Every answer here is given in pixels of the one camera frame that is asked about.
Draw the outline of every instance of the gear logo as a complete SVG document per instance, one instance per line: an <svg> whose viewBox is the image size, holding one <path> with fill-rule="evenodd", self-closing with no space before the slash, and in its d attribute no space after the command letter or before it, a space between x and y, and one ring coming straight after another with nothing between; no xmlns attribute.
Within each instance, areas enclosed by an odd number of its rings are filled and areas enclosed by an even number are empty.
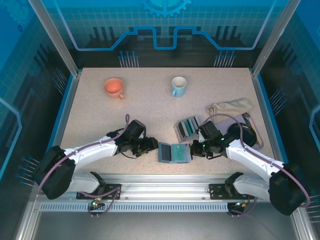
<svg viewBox="0 0 320 240"><path fill-rule="evenodd" d="M180 14L181 10L187 9L186 5L191 4L191 0L141 0L144 10L149 10L150 14L156 14L157 17L174 14Z"/></svg>
<svg viewBox="0 0 320 240"><path fill-rule="evenodd" d="M0 0L0 7L6 7L11 17L19 24L23 24L29 16L29 3L27 0Z"/></svg>

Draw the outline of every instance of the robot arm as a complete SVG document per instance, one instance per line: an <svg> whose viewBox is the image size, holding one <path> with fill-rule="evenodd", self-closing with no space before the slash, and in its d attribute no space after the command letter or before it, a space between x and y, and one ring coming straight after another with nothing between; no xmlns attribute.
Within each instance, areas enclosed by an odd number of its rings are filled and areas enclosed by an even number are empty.
<svg viewBox="0 0 320 240"><path fill-rule="evenodd" d="M96 173L77 176L74 174L76 171L101 158L126 151L131 151L138 158L159 147L155 138L146 137L146 126L138 120L133 120L120 137L110 140L116 137L121 130L109 132L106 136L86 146L67 149L53 146L34 170L34 181L40 185L52 167L71 154L50 174L41 188L42 191L50 200L60 197L65 192L95 193L103 184L100 176Z"/></svg>
<svg viewBox="0 0 320 240"><path fill-rule="evenodd" d="M247 145L244 148L238 136L231 133L222 135L211 121L201 125L198 134L199 140L194 140L190 148L192 155L210 159L214 158L214 154L221 154L245 165L261 177L235 173L231 177L232 184L230 179L225 181L225 190L230 195L236 192L265 199L284 215L290 215L306 200L297 184L274 166L287 170L305 189L308 189L301 169L294 163L285 164L274 160Z"/></svg>

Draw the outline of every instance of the white table surface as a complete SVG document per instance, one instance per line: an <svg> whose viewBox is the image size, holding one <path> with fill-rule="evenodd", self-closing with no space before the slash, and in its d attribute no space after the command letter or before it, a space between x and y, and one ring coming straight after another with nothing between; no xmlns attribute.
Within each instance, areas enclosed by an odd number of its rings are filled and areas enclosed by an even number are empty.
<svg viewBox="0 0 320 240"><path fill-rule="evenodd" d="M182 76L187 89L181 98L172 97L171 80ZM124 100L109 98L103 85L107 79L124 82ZM145 124L148 137L178 143L174 124L197 115L204 121L212 103L247 98L249 112L264 141L259 151L273 157L270 141L248 68L84 68L79 80L61 147L74 148L96 141L122 128L125 115ZM208 160L194 157L190 163L158 162L158 150L138 159L121 154L105 157L79 170L100 174L232 174L251 173L242 164L224 157Z"/></svg>

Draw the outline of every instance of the orange cup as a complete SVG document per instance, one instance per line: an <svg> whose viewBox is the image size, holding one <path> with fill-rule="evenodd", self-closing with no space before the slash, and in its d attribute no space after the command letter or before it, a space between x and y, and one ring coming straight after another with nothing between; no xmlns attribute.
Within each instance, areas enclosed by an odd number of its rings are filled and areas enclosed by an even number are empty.
<svg viewBox="0 0 320 240"><path fill-rule="evenodd" d="M103 85L105 93L113 99L124 99L124 83L119 78L110 78Z"/></svg>

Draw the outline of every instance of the white cloth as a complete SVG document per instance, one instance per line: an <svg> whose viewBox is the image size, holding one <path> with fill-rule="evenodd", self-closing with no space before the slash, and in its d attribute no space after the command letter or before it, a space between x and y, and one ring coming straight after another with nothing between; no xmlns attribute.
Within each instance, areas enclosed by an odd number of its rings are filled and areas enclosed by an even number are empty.
<svg viewBox="0 0 320 240"><path fill-rule="evenodd" d="M213 103L207 107L206 112L210 116L213 114L228 114L236 117L249 112L253 107L248 99L241 98L233 101ZM215 116L213 122L217 124L227 119L229 119L227 116Z"/></svg>

